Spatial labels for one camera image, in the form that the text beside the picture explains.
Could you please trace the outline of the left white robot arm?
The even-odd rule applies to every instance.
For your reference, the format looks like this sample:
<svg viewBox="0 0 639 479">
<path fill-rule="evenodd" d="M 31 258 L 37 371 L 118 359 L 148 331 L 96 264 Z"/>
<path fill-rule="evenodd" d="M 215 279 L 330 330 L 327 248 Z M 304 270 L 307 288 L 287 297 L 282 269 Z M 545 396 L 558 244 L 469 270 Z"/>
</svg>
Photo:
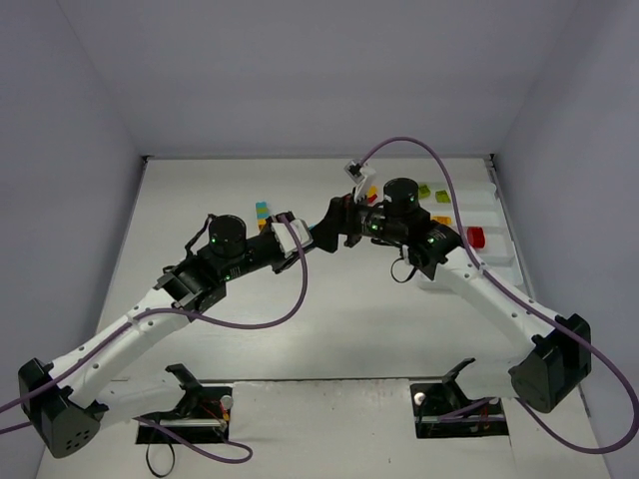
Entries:
<svg viewBox="0 0 639 479">
<path fill-rule="evenodd" d="M 208 235 L 165 268 L 129 311 L 77 349 L 45 363 L 33 358 L 18 371 L 21 408 L 51 455 L 65 458 L 113 424 L 139 416 L 187 417 L 204 398 L 188 368 L 168 365 L 156 377 L 118 382 L 120 373 L 169 335 L 202 319 L 221 301 L 228 282 L 264 267 L 280 272 L 303 260 L 313 240 L 290 213 L 268 220 L 248 237 L 236 216 L 208 216 Z"/>
</svg>

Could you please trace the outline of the yellow lego brick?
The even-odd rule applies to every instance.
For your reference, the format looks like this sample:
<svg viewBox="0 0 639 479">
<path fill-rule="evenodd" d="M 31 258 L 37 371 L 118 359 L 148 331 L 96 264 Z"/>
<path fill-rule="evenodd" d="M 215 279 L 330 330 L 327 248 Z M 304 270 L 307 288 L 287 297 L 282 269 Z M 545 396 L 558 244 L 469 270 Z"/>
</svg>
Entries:
<svg viewBox="0 0 639 479">
<path fill-rule="evenodd" d="M 444 216 L 432 216 L 431 219 L 439 224 L 451 226 L 453 224 L 453 220 L 451 217 Z"/>
</svg>

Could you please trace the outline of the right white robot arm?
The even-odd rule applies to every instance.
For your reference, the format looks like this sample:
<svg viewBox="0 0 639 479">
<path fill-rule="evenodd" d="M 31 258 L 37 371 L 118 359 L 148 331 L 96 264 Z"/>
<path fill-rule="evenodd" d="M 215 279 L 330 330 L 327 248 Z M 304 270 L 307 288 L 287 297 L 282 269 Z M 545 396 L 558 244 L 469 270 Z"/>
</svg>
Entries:
<svg viewBox="0 0 639 479">
<path fill-rule="evenodd" d="M 399 178 L 383 187 L 377 207 L 352 195 L 331 199 L 313 227 L 314 245 L 335 252 L 339 239 L 352 247 L 363 238 L 397 247 L 407 262 L 432 282 L 463 298 L 512 344 L 506 359 L 466 358 L 444 379 L 466 400 L 518 398 L 533 410 L 551 412 L 591 371 L 590 326 L 540 306 L 468 254 L 462 236 L 434 220 L 417 200 L 418 186 Z"/>
</svg>

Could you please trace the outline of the red rounded lego brick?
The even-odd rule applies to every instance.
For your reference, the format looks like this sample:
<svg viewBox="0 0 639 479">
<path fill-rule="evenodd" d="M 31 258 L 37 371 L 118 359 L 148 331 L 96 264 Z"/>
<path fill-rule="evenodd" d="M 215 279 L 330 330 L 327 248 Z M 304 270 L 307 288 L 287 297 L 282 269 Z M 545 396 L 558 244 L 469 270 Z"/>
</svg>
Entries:
<svg viewBox="0 0 639 479">
<path fill-rule="evenodd" d="M 469 245 L 474 249 L 486 247 L 486 235 L 482 227 L 468 227 L 466 229 L 466 238 Z"/>
</svg>

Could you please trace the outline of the small green lego brick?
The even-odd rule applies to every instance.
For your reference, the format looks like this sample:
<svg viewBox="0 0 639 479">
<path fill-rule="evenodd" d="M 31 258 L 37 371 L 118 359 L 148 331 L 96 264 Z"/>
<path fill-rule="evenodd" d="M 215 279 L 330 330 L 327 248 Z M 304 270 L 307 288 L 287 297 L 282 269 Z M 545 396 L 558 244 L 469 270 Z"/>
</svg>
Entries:
<svg viewBox="0 0 639 479">
<path fill-rule="evenodd" d="M 440 190 L 435 192 L 435 199 L 438 203 L 441 204 L 450 204 L 451 199 L 446 190 Z"/>
</svg>

